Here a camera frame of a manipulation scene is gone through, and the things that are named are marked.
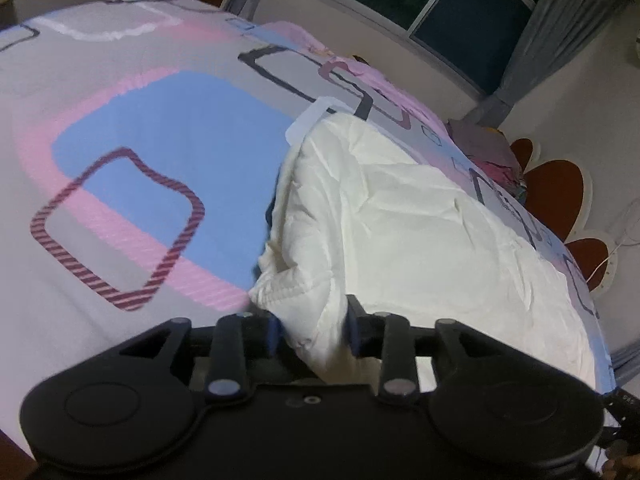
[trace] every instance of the pink cloth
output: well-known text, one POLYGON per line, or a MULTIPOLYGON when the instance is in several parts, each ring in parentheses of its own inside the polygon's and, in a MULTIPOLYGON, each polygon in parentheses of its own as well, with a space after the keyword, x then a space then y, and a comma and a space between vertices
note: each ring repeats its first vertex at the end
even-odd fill
MULTIPOLYGON (((304 28, 295 23, 273 22, 263 25, 262 28, 276 32, 312 54, 322 56, 334 55, 324 44, 316 40, 316 38, 309 34, 304 28)), ((360 63, 348 57, 333 56, 331 61, 341 61, 345 63, 348 67, 348 72, 352 75, 373 89, 378 90, 393 104, 403 108, 416 119, 423 122, 425 126, 430 127, 445 142, 453 143, 445 125, 436 114, 418 101, 418 99, 393 85, 381 72, 366 63, 360 63)))
POLYGON ((418 101, 418 99, 393 85, 393 83, 381 72, 365 63, 360 63, 359 61, 348 57, 335 56, 331 61, 341 61, 346 63, 351 74, 356 76, 363 83, 378 90, 393 104, 403 108, 416 119, 422 121, 426 126, 436 132, 441 139, 445 139, 450 142, 449 133, 440 118, 418 101))
POLYGON ((262 25, 262 28, 276 32, 283 38, 287 38, 291 43, 295 43, 297 46, 305 48, 313 54, 324 54, 325 56, 332 56, 334 54, 304 28, 295 23, 272 22, 262 25))

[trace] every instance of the pink stripe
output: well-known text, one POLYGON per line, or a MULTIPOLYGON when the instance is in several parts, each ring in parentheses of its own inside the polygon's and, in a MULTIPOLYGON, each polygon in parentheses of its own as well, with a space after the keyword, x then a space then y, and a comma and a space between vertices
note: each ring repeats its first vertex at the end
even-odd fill
POLYGON ((153 296, 154 291, 136 291, 136 292, 121 292, 117 294, 115 297, 111 297, 110 301, 115 305, 119 306, 121 304, 127 303, 129 304, 131 301, 139 301, 139 300, 150 300, 153 296))
POLYGON ((158 265, 158 274, 165 276, 169 271, 169 269, 171 269, 171 267, 174 265, 175 265, 174 262, 165 262, 163 264, 158 265))
MULTIPOLYGON (((51 145, 59 134, 81 118, 107 104, 114 97, 133 89, 143 88, 176 72, 178 72, 176 69, 158 68, 125 78, 114 87, 98 92, 52 120, 44 121, 27 131, 16 130, 17 153, 25 172, 36 181, 47 196, 55 196, 70 182, 52 158, 51 145)), ((15 103, 16 108, 20 106, 26 105, 20 102, 15 103)), ((28 116, 27 112, 27 109, 23 109, 22 116, 28 116)), ((94 231, 98 238, 121 251, 148 272, 154 271, 166 253, 166 247, 82 187, 65 200, 63 206, 80 223, 94 231)), ((46 216, 46 214, 37 215, 36 221, 46 216)), ((178 259, 165 283, 191 300, 220 311, 239 310, 249 303, 245 291, 220 280, 186 258, 178 259)))
POLYGON ((162 278, 149 280, 148 282, 146 282, 146 285, 143 288, 151 288, 151 287, 155 287, 155 286, 160 286, 160 285, 162 285, 163 281, 164 281, 164 279, 162 279, 162 278))
POLYGON ((101 296, 103 296, 103 293, 106 290, 111 290, 111 289, 112 289, 111 285, 107 285, 106 283, 104 285, 101 285, 101 286, 93 286, 92 287, 92 291, 97 292, 101 296))
POLYGON ((118 308, 124 308, 126 310, 130 310, 131 307, 142 306, 142 304, 147 302, 149 299, 150 298, 148 296, 145 296, 145 297, 142 297, 142 298, 136 298, 135 300, 129 300, 129 301, 123 301, 123 302, 113 301, 113 303, 118 308))
POLYGON ((133 312, 134 310, 137 310, 142 306, 144 306, 144 303, 135 303, 132 305, 121 306, 120 309, 125 310, 126 312, 133 312))
POLYGON ((92 273, 91 276, 86 276, 82 279, 87 285, 93 285, 94 283, 106 283, 100 276, 96 276, 92 273))

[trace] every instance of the bedsheet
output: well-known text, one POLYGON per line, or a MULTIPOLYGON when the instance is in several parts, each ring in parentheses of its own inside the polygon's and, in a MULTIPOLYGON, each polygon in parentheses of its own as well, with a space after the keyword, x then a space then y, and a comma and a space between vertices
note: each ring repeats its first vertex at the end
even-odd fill
POLYGON ((347 111, 439 170, 567 279, 571 254, 443 135, 339 62, 195 0, 108 0, 0 33, 0 428, 43 378, 173 316, 244 309, 289 148, 347 111))

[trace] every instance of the window frame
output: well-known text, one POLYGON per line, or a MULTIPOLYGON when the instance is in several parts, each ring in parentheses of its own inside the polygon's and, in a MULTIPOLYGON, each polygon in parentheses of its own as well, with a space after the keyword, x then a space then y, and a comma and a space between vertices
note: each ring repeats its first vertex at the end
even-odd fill
MULTIPOLYGON (((487 94, 480 89, 476 83, 471 81, 464 73, 460 72, 452 65, 444 56, 428 47, 425 43, 412 37, 414 31, 420 27, 420 24, 427 17, 428 13, 440 0, 428 0, 422 8, 414 22, 408 29, 402 28, 397 23, 392 22, 382 14, 367 7, 356 0, 321 0, 325 4, 346 13, 348 16, 369 25, 375 30, 385 34, 392 40, 400 43, 402 46, 427 62, 431 67, 443 73, 448 79, 452 80, 463 92, 469 97, 480 100, 487 94)), ((536 3, 533 0, 521 0, 523 3, 533 10, 536 3)))

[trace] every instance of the patterned bedsheet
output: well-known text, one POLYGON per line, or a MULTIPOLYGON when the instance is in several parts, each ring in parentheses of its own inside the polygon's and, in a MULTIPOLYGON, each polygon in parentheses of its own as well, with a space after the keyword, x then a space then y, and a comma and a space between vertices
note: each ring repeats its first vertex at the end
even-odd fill
POLYGON ((439 120, 198 1, 109 0, 0 33, 0 428, 26 446, 18 407, 44 377, 169 317, 245 308, 289 142, 336 110, 438 167, 565 274, 611 389, 572 256, 439 120))

